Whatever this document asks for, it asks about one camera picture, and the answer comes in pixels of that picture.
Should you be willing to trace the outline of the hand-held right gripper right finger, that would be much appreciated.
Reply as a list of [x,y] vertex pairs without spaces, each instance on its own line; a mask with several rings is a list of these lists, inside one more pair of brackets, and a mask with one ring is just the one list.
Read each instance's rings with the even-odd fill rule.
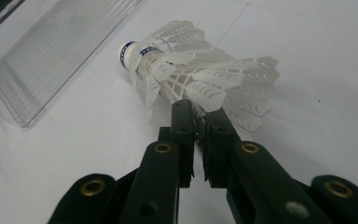
[[226,189],[229,153],[239,137],[223,108],[200,119],[200,134],[205,179],[212,188]]

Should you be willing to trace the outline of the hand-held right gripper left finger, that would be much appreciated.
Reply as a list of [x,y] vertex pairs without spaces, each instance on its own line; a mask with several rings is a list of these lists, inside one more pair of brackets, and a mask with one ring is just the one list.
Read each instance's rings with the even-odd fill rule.
[[192,104],[184,99],[172,105],[171,126],[159,129],[158,140],[169,140],[179,146],[179,186],[189,188],[193,172],[195,131]]

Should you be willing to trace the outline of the clear plastic tray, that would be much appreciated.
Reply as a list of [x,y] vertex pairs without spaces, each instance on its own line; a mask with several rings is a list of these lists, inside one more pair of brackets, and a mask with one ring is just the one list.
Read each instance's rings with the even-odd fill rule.
[[141,0],[59,0],[0,59],[0,120],[27,126]]

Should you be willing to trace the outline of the white table cover board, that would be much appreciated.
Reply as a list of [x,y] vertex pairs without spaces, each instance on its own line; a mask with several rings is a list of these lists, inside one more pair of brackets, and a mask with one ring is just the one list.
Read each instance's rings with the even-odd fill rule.
[[47,224],[79,178],[139,165],[155,137],[117,52],[174,20],[234,57],[274,57],[277,90],[254,140],[304,183],[358,186],[358,0],[143,0],[32,125],[0,121],[0,224]]

